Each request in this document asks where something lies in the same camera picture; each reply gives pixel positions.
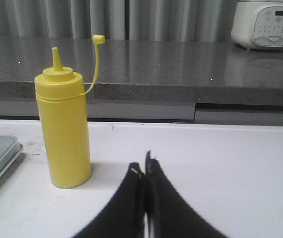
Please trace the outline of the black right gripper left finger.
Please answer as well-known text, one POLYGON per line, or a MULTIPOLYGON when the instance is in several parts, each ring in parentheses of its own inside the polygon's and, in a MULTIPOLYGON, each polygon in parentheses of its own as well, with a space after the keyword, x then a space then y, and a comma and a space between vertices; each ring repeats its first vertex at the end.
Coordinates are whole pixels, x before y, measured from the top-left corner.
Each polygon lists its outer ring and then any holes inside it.
POLYGON ((127 172, 113 197, 76 238, 143 238, 146 177, 137 162, 127 172))

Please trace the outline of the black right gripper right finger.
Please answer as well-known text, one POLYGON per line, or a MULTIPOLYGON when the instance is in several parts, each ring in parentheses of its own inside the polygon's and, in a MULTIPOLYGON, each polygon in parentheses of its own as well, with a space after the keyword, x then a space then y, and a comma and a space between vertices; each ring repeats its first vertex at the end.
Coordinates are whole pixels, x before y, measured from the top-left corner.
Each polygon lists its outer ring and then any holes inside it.
POLYGON ((146 168, 146 214, 150 238, 225 238, 181 197, 148 151, 146 168))

